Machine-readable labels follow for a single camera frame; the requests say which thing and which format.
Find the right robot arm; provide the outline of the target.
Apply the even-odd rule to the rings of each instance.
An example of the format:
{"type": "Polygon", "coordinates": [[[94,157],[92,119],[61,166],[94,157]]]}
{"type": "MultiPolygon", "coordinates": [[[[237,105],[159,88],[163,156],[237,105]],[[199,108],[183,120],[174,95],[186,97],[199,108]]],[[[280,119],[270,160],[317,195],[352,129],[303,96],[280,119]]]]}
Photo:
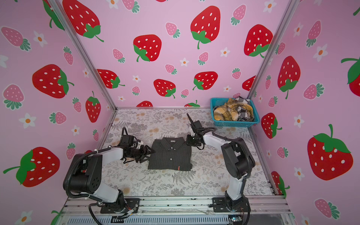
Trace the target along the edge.
{"type": "Polygon", "coordinates": [[[242,138],[231,139],[217,134],[187,135],[188,146],[200,147],[210,145],[222,151],[226,169],[230,174],[229,187],[225,197],[213,198],[215,212],[250,213],[250,203],[244,195],[245,184],[251,176],[255,160],[242,138]]]}

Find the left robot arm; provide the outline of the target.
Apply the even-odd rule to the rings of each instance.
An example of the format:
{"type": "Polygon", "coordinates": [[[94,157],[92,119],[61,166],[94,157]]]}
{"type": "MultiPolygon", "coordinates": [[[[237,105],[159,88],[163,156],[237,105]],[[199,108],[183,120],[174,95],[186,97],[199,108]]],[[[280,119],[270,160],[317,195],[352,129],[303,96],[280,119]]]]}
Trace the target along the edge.
{"type": "Polygon", "coordinates": [[[89,198],[111,211],[122,212],[128,204],[123,191],[102,182],[102,167],[113,161],[132,158],[143,163],[156,151],[147,145],[138,147],[108,146],[86,154],[77,154],[63,182],[63,189],[72,199],[89,198]]]}

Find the dark grey pinstripe shirt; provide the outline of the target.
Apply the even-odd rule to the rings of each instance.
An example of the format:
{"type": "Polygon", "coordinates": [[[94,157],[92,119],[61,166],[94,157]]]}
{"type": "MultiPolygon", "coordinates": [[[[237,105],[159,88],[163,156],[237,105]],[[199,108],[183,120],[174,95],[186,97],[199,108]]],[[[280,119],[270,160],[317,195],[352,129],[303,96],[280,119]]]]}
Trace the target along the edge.
{"type": "Polygon", "coordinates": [[[182,137],[164,137],[152,144],[155,151],[149,158],[149,170],[191,171],[192,148],[182,137]]]}

